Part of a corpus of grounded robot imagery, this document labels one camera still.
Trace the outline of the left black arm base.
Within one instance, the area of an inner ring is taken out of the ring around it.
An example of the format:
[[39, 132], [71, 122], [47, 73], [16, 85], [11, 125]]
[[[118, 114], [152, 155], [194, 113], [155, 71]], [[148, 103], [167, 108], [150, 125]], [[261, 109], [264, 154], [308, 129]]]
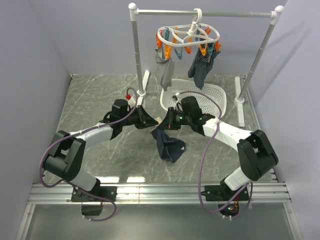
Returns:
[[74, 187], [71, 195], [72, 203], [89, 203], [81, 206], [82, 215], [89, 217], [98, 217], [103, 211], [104, 203], [114, 204], [117, 196], [116, 186], [94, 186], [91, 191], [85, 191], [82, 188]]

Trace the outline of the white round clip hanger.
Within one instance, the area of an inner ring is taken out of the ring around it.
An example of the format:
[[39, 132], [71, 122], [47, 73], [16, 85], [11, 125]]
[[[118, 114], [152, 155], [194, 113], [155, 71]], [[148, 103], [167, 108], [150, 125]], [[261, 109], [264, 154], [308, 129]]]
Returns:
[[155, 39], [163, 59], [168, 60], [175, 53], [181, 60], [184, 53], [192, 53], [193, 47], [198, 48], [202, 56], [212, 56], [214, 52], [220, 51], [220, 33], [211, 25], [201, 23], [201, 9], [196, 8], [195, 11], [196, 15], [190, 24], [163, 26], [158, 29]]

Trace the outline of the navy blue underwear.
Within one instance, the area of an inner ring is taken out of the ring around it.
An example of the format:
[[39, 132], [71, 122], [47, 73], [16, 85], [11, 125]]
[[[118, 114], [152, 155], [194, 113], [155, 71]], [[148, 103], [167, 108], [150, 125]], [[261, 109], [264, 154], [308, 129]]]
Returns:
[[151, 135], [156, 141], [157, 151], [162, 160], [175, 163], [186, 150], [184, 141], [170, 137], [162, 129], [154, 129]]

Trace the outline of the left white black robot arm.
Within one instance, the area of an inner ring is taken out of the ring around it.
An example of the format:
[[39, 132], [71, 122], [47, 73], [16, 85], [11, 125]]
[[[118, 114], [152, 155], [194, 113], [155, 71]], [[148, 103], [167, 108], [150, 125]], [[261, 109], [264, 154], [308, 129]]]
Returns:
[[108, 198], [115, 190], [106, 191], [98, 178], [82, 167], [84, 153], [95, 145], [117, 137], [126, 126], [146, 129], [158, 125], [141, 105], [130, 106], [125, 99], [114, 101], [111, 111], [96, 125], [76, 132], [58, 131], [45, 151], [39, 166], [40, 178], [48, 171], [71, 184], [89, 201]]

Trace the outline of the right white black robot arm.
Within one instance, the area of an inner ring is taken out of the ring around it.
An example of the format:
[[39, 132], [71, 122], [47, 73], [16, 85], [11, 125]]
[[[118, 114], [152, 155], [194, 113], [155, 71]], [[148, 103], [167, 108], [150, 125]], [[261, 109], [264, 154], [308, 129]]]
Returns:
[[203, 113], [194, 96], [187, 96], [180, 102], [179, 110], [169, 107], [164, 120], [157, 127], [160, 130], [179, 130], [181, 126], [205, 137], [230, 146], [238, 153], [236, 170], [220, 181], [219, 192], [226, 200], [233, 199], [245, 184], [259, 180], [279, 163], [279, 159], [267, 135], [262, 130], [249, 131], [237, 128], [209, 113]]

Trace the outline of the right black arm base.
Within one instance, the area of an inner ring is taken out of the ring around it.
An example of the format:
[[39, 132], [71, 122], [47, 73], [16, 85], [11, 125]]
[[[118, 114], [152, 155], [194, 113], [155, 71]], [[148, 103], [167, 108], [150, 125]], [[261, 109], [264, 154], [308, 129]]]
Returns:
[[201, 195], [206, 202], [228, 203], [219, 211], [223, 218], [237, 218], [242, 215], [250, 206], [253, 196], [253, 184], [248, 183], [237, 190], [230, 190], [227, 185], [205, 185]]

